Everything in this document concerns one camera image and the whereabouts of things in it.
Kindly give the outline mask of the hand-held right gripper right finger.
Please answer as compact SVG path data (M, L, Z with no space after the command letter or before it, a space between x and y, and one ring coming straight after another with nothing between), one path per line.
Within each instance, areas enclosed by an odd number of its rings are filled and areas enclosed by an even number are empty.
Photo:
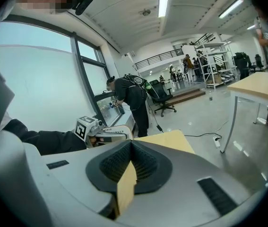
M263 191L251 195L235 178L198 155L148 142L143 145L166 156L172 173L156 192L134 196L116 219L119 226L234 227L263 196Z

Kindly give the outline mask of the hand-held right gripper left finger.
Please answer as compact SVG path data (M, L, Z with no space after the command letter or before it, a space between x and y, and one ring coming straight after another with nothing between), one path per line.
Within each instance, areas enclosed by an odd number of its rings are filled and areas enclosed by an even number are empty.
M66 160L67 165L54 168L51 172L62 186L79 202L97 213L104 213L104 209L116 204L117 213L123 213L132 202L132 163L117 183L117 195L99 191L86 176L86 166L90 159L112 149L121 141L99 146L96 148L74 151L70 153L46 155L42 159L46 164Z

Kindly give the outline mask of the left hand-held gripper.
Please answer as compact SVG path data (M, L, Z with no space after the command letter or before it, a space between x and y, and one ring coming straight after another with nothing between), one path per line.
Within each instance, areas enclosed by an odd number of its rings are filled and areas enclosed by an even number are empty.
M87 148L93 148L96 145L96 135L103 132L105 124L96 118L83 116L77 118L74 134L82 140Z

